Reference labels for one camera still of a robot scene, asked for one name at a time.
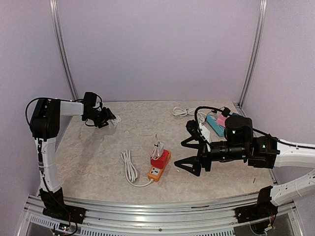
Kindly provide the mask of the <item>white multi-outlet plug adapter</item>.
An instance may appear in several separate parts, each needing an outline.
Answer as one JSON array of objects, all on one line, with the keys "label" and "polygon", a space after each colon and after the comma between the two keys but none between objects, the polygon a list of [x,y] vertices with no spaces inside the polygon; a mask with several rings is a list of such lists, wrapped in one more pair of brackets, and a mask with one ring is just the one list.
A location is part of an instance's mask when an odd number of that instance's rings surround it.
[{"label": "white multi-outlet plug adapter", "polygon": [[117,126],[119,123],[122,122],[122,119],[119,115],[115,115],[114,119],[109,120],[114,126]]}]

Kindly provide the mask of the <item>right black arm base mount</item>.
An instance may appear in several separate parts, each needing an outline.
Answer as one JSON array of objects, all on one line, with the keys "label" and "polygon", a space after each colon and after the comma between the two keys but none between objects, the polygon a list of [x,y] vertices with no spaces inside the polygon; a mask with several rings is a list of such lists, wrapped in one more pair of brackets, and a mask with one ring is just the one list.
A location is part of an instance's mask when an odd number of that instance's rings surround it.
[{"label": "right black arm base mount", "polygon": [[267,186],[259,191],[257,202],[248,206],[241,206],[235,209],[238,223],[250,222],[278,214],[278,207],[271,203],[272,186]]}]

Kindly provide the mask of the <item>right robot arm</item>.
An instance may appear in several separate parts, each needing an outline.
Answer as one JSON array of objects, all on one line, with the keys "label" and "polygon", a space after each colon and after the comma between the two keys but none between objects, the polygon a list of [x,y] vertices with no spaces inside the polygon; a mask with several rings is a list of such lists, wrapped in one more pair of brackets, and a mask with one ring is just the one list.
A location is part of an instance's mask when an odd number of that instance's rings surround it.
[{"label": "right robot arm", "polygon": [[288,142],[270,134],[254,137],[252,120],[243,116],[231,116],[225,120],[225,141],[210,142],[210,131],[195,120],[186,124],[191,137],[181,142],[187,148],[197,150],[197,155],[175,161],[175,166],[195,176],[201,170],[209,172],[213,162],[243,160],[254,168],[274,167],[315,168],[314,145]]}]

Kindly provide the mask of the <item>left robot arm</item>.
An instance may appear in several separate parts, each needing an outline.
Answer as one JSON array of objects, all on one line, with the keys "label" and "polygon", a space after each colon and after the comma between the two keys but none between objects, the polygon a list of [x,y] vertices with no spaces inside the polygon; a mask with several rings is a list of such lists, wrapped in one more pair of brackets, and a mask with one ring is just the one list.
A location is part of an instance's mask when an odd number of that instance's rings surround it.
[{"label": "left robot arm", "polygon": [[37,148],[40,190],[47,193],[61,189],[55,159],[61,117],[81,117],[86,126],[96,128],[106,127],[110,120],[117,119],[94,92],[86,92],[77,100],[35,98],[27,104],[25,117]]}]

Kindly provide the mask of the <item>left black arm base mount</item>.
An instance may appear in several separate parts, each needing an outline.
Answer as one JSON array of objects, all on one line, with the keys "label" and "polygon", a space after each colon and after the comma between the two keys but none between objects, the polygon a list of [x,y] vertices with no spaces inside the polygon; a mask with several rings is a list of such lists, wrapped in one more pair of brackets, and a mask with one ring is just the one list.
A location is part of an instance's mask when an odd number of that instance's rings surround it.
[{"label": "left black arm base mount", "polygon": [[43,215],[63,221],[82,224],[85,218],[86,209],[77,206],[66,205],[63,199],[63,190],[56,192],[40,189],[40,197],[44,203]]}]

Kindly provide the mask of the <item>white usb charger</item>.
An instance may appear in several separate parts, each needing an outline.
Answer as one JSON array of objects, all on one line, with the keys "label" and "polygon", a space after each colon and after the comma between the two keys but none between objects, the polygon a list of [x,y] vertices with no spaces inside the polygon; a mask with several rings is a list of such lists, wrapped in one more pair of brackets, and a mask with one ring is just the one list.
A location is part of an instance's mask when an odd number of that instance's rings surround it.
[{"label": "white usb charger", "polygon": [[158,142],[157,144],[157,152],[161,155],[164,152],[164,143]]}]

